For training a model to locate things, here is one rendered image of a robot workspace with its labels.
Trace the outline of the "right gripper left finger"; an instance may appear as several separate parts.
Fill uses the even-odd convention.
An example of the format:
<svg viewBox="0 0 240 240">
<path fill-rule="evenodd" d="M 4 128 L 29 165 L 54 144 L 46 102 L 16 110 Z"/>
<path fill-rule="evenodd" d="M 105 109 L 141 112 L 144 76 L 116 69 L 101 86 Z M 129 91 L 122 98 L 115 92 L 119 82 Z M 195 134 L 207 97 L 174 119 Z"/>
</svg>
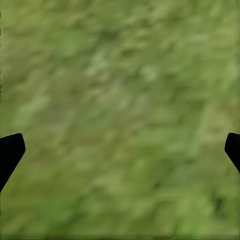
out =
<svg viewBox="0 0 240 240">
<path fill-rule="evenodd" d="M 0 192 L 25 153 L 21 133 L 0 138 Z"/>
</svg>

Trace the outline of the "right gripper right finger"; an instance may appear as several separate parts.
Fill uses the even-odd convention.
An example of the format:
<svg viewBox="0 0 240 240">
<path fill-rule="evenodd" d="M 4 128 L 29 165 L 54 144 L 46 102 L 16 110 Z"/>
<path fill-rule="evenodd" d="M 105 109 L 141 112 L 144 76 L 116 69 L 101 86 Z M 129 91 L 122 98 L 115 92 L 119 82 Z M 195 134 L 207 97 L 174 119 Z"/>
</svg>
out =
<svg viewBox="0 0 240 240">
<path fill-rule="evenodd" d="M 225 142 L 224 150 L 240 172 L 240 135 L 229 133 Z"/>
</svg>

